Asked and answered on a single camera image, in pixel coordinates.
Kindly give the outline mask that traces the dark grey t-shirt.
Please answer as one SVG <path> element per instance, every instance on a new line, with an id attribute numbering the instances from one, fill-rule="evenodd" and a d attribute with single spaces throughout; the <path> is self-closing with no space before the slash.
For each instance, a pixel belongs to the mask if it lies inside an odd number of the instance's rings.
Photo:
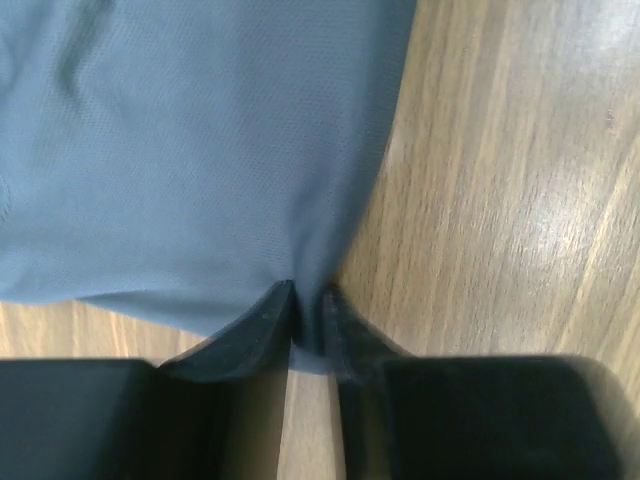
<path id="1" fill-rule="evenodd" d="M 293 368 L 384 156 L 412 1 L 5 1 L 1 297 L 203 336 L 294 283 Z"/>

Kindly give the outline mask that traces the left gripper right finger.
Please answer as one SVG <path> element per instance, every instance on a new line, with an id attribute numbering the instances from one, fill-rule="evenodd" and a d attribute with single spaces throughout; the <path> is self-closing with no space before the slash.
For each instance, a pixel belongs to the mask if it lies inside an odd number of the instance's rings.
<path id="1" fill-rule="evenodd" d="M 409 353 L 366 321 L 332 283 L 321 300 L 338 479 L 390 479 L 382 362 Z"/>

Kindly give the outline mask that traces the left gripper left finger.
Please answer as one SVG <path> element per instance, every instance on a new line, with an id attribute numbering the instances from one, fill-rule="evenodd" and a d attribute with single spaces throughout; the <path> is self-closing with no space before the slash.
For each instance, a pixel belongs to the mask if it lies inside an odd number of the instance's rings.
<path id="1" fill-rule="evenodd" d="M 211 389 L 200 479 L 275 479 L 284 425 L 295 288 L 275 283 L 241 319 L 160 366 Z"/>

